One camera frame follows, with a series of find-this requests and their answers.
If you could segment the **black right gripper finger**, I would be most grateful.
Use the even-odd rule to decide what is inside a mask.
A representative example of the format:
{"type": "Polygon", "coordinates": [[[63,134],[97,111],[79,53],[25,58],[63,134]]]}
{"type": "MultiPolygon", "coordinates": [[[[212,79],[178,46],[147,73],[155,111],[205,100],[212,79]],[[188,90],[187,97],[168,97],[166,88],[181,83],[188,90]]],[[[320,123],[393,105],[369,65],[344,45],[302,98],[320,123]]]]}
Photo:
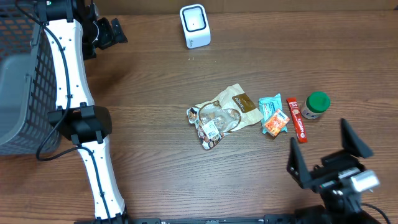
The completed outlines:
{"type": "Polygon", "coordinates": [[[349,122],[340,119],[341,140],[343,149],[355,157],[364,159],[374,155],[371,148],[355,133],[349,122]]]}
{"type": "Polygon", "coordinates": [[[290,154],[287,162],[287,172],[300,187],[308,187],[312,181],[299,144],[295,138],[290,138],[290,154]]]}

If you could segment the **red white snack packet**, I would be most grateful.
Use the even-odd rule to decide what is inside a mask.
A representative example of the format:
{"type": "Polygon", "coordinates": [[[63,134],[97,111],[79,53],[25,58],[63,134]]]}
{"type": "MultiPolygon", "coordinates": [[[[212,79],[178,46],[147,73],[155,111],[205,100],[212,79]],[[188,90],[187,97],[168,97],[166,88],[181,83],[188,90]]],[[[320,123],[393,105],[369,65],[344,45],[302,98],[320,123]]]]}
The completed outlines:
{"type": "Polygon", "coordinates": [[[305,126],[303,124],[302,115],[300,113],[300,108],[297,103],[296,98],[288,98],[287,104],[289,106],[290,113],[292,115],[295,132],[297,135],[297,139],[299,143],[308,142],[307,133],[305,130],[305,126]]]}

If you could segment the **orange snack packet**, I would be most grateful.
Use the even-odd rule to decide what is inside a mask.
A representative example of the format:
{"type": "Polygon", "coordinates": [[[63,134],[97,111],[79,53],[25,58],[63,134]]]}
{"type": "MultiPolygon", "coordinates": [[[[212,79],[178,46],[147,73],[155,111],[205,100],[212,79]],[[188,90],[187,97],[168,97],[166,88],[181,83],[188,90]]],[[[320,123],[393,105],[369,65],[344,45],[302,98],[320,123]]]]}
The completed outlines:
{"type": "Polygon", "coordinates": [[[264,128],[271,136],[276,137],[289,121],[290,118],[282,110],[277,109],[274,114],[266,120],[264,128]]]}

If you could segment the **green lid Knorr jar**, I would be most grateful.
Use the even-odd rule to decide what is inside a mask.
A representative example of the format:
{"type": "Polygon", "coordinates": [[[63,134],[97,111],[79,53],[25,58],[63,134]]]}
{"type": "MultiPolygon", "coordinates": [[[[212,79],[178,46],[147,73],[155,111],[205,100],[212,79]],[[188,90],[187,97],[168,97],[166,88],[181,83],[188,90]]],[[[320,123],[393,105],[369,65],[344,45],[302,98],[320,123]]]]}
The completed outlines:
{"type": "Polygon", "coordinates": [[[300,112],[306,119],[317,119],[330,107],[330,103],[330,97],[326,93],[316,91],[304,101],[300,112]]]}

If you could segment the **teal white snack packet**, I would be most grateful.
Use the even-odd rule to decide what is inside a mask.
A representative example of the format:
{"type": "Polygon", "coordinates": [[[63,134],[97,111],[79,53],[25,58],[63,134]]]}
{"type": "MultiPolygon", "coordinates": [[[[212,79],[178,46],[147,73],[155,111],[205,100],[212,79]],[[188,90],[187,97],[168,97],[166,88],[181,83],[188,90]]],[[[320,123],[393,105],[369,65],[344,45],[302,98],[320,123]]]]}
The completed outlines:
{"type": "MultiPolygon", "coordinates": [[[[282,98],[281,98],[280,93],[276,94],[276,96],[273,96],[273,97],[265,97],[265,98],[259,99],[259,110],[262,113],[262,115],[264,116],[263,119],[261,120],[263,134],[268,133],[267,130],[264,128],[264,123],[271,115],[274,114],[274,112],[277,109],[280,109],[283,111],[282,98]]],[[[282,131],[287,132],[286,126],[282,129],[282,131]]]]}

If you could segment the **white brown snack bag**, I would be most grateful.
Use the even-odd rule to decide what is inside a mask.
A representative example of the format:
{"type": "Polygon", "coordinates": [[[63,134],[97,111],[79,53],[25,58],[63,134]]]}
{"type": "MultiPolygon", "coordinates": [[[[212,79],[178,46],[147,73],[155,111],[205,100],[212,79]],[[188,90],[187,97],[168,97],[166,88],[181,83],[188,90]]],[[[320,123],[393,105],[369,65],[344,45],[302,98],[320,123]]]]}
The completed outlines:
{"type": "Polygon", "coordinates": [[[225,136],[264,118],[239,84],[228,86],[212,100],[189,108],[186,114],[205,150],[214,148],[225,136]]]}

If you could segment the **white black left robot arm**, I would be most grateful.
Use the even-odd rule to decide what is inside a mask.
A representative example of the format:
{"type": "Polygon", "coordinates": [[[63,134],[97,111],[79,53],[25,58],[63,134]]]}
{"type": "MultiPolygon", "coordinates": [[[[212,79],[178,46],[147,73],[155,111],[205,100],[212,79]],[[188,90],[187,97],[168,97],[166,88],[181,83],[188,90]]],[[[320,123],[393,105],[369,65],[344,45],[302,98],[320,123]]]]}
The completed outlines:
{"type": "Polygon", "coordinates": [[[111,116],[95,104],[84,64],[96,57],[96,49],[126,43],[127,37],[117,19],[99,17],[93,2],[37,1],[34,6],[34,21],[50,43],[57,82],[56,109],[48,121],[84,162],[95,203],[93,223],[130,223],[111,162],[111,116]]]}

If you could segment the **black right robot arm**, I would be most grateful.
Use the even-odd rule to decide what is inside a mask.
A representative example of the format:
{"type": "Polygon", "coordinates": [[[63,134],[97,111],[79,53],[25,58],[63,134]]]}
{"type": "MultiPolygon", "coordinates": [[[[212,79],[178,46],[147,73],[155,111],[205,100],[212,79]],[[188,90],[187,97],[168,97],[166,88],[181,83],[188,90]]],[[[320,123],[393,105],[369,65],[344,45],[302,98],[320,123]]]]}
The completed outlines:
{"type": "Polygon", "coordinates": [[[322,157],[321,166],[313,170],[307,169],[298,142],[290,139],[287,172],[302,189],[310,189],[323,200],[323,205],[294,211],[295,223],[377,223],[361,208],[361,194],[380,185],[376,173],[359,161],[373,152],[344,118],[340,130],[342,150],[322,157]]]}

